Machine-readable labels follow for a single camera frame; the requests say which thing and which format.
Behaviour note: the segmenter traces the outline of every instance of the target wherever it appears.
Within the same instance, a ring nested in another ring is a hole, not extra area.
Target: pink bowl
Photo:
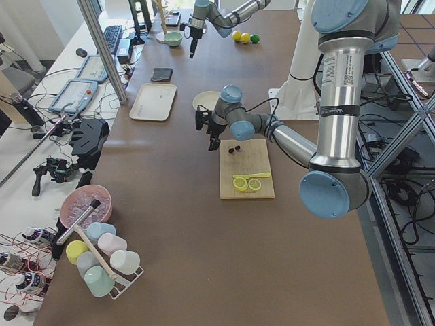
[[[98,199],[100,206],[92,212],[81,224],[87,229],[93,222],[107,222],[111,215],[111,196],[106,188],[100,185],[84,185],[71,192],[60,208],[60,222],[69,228],[74,221],[90,206],[90,203]]]

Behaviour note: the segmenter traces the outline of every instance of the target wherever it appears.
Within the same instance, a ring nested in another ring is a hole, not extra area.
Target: green bowl
[[[164,40],[166,41],[168,46],[179,46],[183,39],[183,35],[179,32],[168,32],[164,36]]]

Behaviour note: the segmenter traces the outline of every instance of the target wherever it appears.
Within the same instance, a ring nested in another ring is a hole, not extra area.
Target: black box
[[[116,51],[116,58],[120,65],[130,63],[132,53],[133,45],[131,44],[131,39],[120,39],[118,50]]]

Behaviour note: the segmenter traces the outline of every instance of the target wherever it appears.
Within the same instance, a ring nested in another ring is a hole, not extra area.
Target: white desk
[[[121,24],[126,26],[126,20],[108,20],[105,15],[100,17],[101,28],[104,30],[106,26]],[[77,56],[75,50],[84,48],[88,54],[96,54],[95,48],[90,33],[86,24],[83,24],[73,36],[71,41],[62,51],[56,62],[52,65],[47,74],[60,71],[68,68],[79,68],[84,58]],[[141,52],[141,46],[137,46],[132,55],[132,61],[136,61],[136,57]],[[77,70],[70,70],[48,76],[42,83],[38,85],[33,94],[53,93],[57,94],[65,85],[68,79],[76,76]],[[105,97],[101,105],[101,117],[106,119],[111,126],[113,119],[116,116],[119,101],[116,99],[114,90],[111,84],[101,84],[98,92],[95,94],[93,101],[88,108],[82,112],[83,115],[92,115],[97,108],[99,101]],[[42,96],[36,96],[29,100],[33,105],[38,103]],[[53,101],[53,96],[46,96],[38,103],[38,107],[48,107]],[[55,115],[44,111],[44,115],[56,119]],[[29,125],[12,124],[17,128],[28,128]],[[69,135],[58,139],[61,143],[67,143]],[[35,146],[38,140],[32,138],[32,134],[28,130],[17,130],[13,128],[7,129],[5,134],[0,138],[0,179],[4,178],[11,169]],[[49,174],[44,175],[41,179],[41,194],[38,197],[32,197],[31,190],[35,182],[35,173],[33,168],[45,162],[48,156],[55,158],[66,158],[71,156],[72,147],[69,145],[62,147],[60,152],[59,147],[51,140],[46,140],[33,155],[16,171],[16,173],[0,188],[0,233],[6,236],[14,237],[20,234],[27,226],[37,226],[41,228],[54,227],[58,219],[58,209],[63,200],[77,186],[81,173],[78,171],[69,177],[69,182],[57,184],[51,181]],[[10,247],[0,245],[0,251],[14,251]],[[0,272],[0,280],[5,274]],[[5,291],[9,287],[9,282],[4,280],[0,282],[0,291]],[[4,300],[4,294],[0,293],[0,300]],[[0,303],[0,313],[8,307],[8,304]],[[11,326],[31,325],[32,322],[27,321],[23,317],[18,317],[7,323]]]

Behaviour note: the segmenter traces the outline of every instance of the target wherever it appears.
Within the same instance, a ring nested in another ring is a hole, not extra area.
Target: brown tile
[[[425,55],[428,55],[428,53],[434,48],[435,44],[421,44],[420,48],[423,50]]]
[[[435,29],[407,29],[418,44],[435,44]]]
[[[406,29],[399,29],[399,44],[414,44],[411,36],[406,32]]]
[[[401,15],[400,24],[402,24],[403,27],[420,29],[432,27],[421,15]]]
[[[433,27],[435,27],[435,15],[423,15],[424,18],[429,20]]]
[[[413,44],[398,44],[390,52],[399,67],[403,67],[402,59],[423,59],[425,57],[421,50]]]

